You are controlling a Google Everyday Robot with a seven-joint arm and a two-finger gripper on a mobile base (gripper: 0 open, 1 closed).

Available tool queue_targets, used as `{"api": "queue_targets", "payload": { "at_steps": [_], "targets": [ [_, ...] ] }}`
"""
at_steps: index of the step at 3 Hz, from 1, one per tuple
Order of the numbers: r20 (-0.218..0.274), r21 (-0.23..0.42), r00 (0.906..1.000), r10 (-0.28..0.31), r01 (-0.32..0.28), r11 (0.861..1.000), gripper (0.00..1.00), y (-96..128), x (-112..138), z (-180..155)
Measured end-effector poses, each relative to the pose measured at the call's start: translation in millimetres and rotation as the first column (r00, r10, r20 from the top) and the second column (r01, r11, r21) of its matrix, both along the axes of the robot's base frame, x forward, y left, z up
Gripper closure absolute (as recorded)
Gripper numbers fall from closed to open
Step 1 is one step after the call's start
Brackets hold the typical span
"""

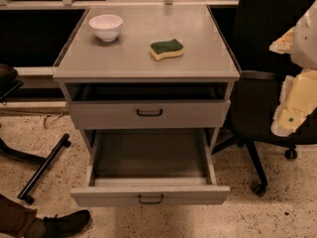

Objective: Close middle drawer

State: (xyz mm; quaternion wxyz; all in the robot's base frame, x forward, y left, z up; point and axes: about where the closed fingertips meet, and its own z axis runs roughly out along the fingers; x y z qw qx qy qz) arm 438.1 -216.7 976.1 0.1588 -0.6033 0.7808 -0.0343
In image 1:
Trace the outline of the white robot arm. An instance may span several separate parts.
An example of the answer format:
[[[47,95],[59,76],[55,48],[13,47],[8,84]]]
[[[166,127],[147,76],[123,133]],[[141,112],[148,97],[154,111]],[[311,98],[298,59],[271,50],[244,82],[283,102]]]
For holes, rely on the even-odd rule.
[[[302,68],[295,77],[285,78],[270,127],[274,135],[288,137],[317,108],[317,1],[269,50],[289,54]]]

